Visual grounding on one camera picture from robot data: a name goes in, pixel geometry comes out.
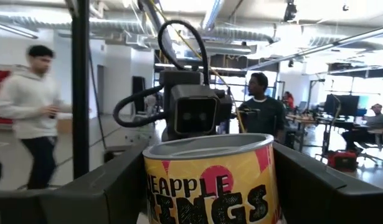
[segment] red circle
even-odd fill
[[[221,177],[223,192],[231,192],[233,190],[234,179],[231,172],[224,166],[210,166],[201,175],[205,180],[206,191],[208,194],[215,193],[217,195],[217,177]]]

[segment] can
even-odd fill
[[[143,151],[151,224],[272,224],[279,219],[273,136],[226,134]]]

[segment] can label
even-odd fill
[[[280,212],[273,149],[209,159],[145,158],[152,224],[272,224]]]

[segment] white hoodie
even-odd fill
[[[60,100],[59,87],[50,75],[39,77],[28,70],[14,72],[0,84],[0,117],[13,119],[19,139],[57,135],[57,120],[42,115],[43,106],[55,104],[60,112],[71,113],[71,106]]]

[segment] doorway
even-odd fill
[[[104,66],[97,65],[97,100],[100,115],[104,112]]]

